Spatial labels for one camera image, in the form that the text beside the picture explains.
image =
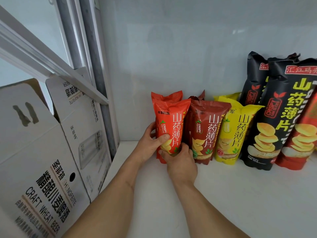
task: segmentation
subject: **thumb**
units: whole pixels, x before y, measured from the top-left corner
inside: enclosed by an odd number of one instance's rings
[[[162,158],[168,163],[170,161],[171,156],[168,154],[168,152],[160,149],[158,153],[162,156]]]
[[[168,139],[170,138],[169,134],[164,134],[158,137],[157,139],[154,140],[156,148],[159,147],[160,145],[164,144]]]

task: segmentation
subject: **white cardboard box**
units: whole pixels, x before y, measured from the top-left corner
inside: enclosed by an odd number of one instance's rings
[[[111,164],[98,103],[62,78],[46,80],[74,160],[93,201]]]
[[[0,88],[0,206],[26,237],[61,237],[90,201],[39,84],[26,82]]]

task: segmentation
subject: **black dot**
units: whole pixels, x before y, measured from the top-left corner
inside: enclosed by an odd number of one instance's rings
[[[69,176],[69,181],[73,182],[75,179],[76,174],[73,172],[70,176]]]

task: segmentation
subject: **yellow snack bag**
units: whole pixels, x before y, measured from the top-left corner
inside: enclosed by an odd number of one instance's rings
[[[216,144],[215,159],[233,165],[239,157],[250,121],[261,105],[242,106],[238,101],[219,96],[218,101],[231,103],[231,109],[224,116]]]
[[[221,95],[221,96],[213,96],[214,97],[214,100],[215,101],[220,101],[219,100],[219,97],[224,97],[224,98],[230,98],[230,99],[233,99],[233,100],[238,100],[239,96],[240,96],[240,93],[234,93],[234,94],[228,94],[228,95]]]

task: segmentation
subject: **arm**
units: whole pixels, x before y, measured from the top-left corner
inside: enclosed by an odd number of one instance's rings
[[[135,180],[139,169],[152,156],[157,147],[169,139],[163,135],[156,140],[150,124],[131,155],[125,160],[116,176],[88,206],[63,238],[126,237],[133,211]]]
[[[161,152],[183,206],[191,238],[248,238],[195,188],[197,165],[192,150],[186,144],[182,143],[182,150],[175,157],[165,151]]]

